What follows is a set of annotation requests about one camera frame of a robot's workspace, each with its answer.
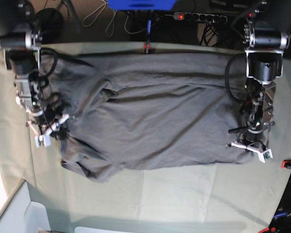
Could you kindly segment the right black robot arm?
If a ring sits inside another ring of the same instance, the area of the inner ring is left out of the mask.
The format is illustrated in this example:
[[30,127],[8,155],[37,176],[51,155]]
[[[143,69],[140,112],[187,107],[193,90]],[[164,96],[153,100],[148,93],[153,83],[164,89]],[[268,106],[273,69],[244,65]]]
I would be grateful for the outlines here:
[[42,47],[40,22],[33,15],[24,0],[0,0],[0,50],[6,68],[15,74],[16,103],[33,117],[27,125],[35,134],[36,146],[47,147],[52,137],[65,138],[64,124],[70,116],[62,112],[59,93],[44,94],[58,54]]

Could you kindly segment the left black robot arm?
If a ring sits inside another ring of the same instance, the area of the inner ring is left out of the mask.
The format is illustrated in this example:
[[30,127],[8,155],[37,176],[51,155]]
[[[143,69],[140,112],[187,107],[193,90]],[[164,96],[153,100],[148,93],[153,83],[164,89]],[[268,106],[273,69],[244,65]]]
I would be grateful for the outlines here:
[[265,145],[263,134],[274,126],[275,79],[283,74],[283,57],[290,44],[291,0],[259,0],[240,13],[231,23],[234,28],[240,22],[240,34],[246,61],[245,99],[234,96],[229,83],[232,63],[242,57],[232,57],[225,68],[225,87],[228,96],[241,104],[242,125],[229,130],[237,134],[232,145]]

